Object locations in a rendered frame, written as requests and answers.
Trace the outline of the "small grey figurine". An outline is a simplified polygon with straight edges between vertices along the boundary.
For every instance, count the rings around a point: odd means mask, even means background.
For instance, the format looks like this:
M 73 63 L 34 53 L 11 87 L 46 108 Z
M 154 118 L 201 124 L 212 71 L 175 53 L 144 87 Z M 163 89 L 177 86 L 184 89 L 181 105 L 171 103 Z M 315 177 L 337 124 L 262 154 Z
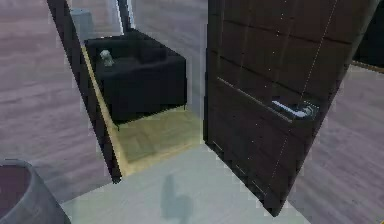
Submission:
M 102 50 L 100 52 L 100 57 L 103 60 L 105 66 L 112 66 L 114 64 L 112 55 L 109 50 Z

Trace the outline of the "pale grey box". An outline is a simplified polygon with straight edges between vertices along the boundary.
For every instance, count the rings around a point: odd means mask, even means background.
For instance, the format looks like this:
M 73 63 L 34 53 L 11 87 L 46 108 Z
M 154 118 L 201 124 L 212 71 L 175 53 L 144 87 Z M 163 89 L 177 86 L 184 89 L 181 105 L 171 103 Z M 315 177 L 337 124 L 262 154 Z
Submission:
M 79 41 L 84 42 L 87 39 L 91 39 L 94 34 L 94 23 L 91 12 L 86 8 L 71 8 L 70 14 Z

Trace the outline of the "grey round bin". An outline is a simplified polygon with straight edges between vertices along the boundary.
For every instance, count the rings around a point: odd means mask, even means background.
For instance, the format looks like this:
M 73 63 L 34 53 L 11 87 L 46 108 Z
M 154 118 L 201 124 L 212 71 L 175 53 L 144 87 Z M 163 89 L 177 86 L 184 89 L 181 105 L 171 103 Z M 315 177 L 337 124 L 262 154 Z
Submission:
M 28 162 L 0 160 L 0 224 L 72 224 Z

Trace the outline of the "black sofa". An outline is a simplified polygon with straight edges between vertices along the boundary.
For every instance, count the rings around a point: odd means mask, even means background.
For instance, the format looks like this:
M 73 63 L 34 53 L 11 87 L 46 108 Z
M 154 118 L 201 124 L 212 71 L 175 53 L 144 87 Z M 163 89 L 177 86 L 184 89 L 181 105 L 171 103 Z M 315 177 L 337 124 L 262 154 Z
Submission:
M 186 59 L 131 28 L 85 41 L 92 71 L 112 121 L 119 125 L 187 104 Z M 100 57 L 109 50 L 114 64 Z

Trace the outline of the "dark brown room door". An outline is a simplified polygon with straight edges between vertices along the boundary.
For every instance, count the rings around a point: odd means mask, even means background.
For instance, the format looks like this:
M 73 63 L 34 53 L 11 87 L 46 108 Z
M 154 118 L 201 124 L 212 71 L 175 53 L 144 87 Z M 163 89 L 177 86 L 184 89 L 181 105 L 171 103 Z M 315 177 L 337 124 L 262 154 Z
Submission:
M 281 212 L 384 0 L 208 0 L 205 143 Z M 272 104 L 319 107 L 295 118 Z

